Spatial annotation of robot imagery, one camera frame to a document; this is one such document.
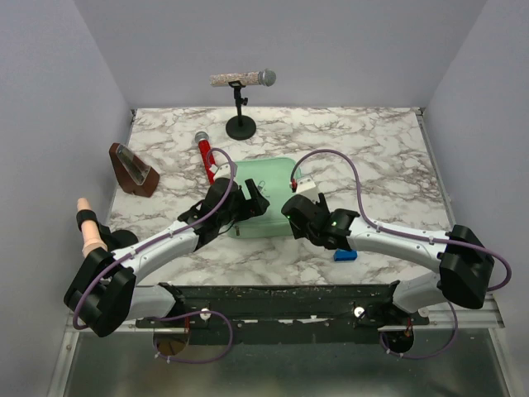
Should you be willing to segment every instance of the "black strap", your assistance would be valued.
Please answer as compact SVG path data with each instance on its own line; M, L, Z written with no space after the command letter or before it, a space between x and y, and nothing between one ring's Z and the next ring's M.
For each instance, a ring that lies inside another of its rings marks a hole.
M96 217L96 213L91 209L82 209L81 211L77 212L77 216L75 218L77 219L77 227L79 230L81 230L81 225L84 221L94 221L99 228L98 217Z

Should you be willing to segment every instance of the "round stand base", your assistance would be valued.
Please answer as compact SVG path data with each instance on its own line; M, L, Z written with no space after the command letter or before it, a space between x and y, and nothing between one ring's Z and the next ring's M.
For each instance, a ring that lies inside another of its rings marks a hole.
M238 117L232 117L226 123L226 132L232 139L238 141L244 141L245 139L251 138L257 126L255 125L254 119L248 116L242 116L242 126L239 126Z

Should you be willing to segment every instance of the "marble table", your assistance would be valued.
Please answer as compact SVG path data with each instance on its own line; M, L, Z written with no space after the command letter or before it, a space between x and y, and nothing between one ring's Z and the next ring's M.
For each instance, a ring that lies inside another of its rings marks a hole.
M234 141L225 132L234 108L141 109L128 146L160 173L151 198L117 189L110 226L140 238L167 227L207 192L202 159L193 138L204 130L212 146L233 160L288 156L337 149L352 157L371 218L425 229L448 229L449 222L416 115L409 108L245 108L256 134ZM216 154L217 163L222 155ZM329 208L357 210L352 172L333 155L317 155L302 165L325 193ZM409 280L425 269L379 254L359 253L353 262L334 262L332 251L293 237L237 240L220 236L200 251L180 257L142 284L309 285L369 284Z

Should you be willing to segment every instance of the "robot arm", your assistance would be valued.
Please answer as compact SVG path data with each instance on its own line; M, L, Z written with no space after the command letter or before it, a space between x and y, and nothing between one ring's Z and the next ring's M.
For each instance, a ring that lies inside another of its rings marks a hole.
M228 165L221 167L215 183L207 191L204 200L182 213L178 221L162 232L138 242L136 236L127 231L110 233L99 225L103 241L108 246L96 248L88 253L74 281L64 296L64 303L72 310L96 277L116 258L126 256L99 280L83 304L79 317L99 336L112 333L126 319L161 317L171 311L177 292L170 286L136 287L137 283L161 266L205 246L215 239L222 227L231 222L240 222L265 213L269 206L252 179L245 181L250 198L246 199L241 186L233 184L223 205L208 219L192 228L175 234L175 231L195 223L210 213L227 191L229 179L225 178ZM86 220L97 222L92 211L78 213L79 228Z
M323 194L310 177L298 181L296 195L282 208L295 238L307 238L316 246L335 250L372 251L411 261L431 273L399 282L393 305L405 313L449 300L468 309L480 309L493 269L493 258L475 250L434 242L447 238L483 246L467 227L451 232L397 227L389 229L428 237L428 242L394 236L370 226L357 212L337 209L332 213ZM374 221L376 226L386 226Z

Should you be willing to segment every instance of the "microphone stand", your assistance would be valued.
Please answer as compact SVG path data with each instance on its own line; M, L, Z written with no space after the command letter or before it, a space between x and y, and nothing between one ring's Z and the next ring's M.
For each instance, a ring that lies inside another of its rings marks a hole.
M235 106L237 107L237 115L226 123L226 133L232 139L244 141L255 134L257 126L251 117L243 116L242 114L242 105L246 106L248 104L248 98L241 96L241 88L244 88L245 85L239 80L231 81L228 84L233 88L233 98L235 99Z

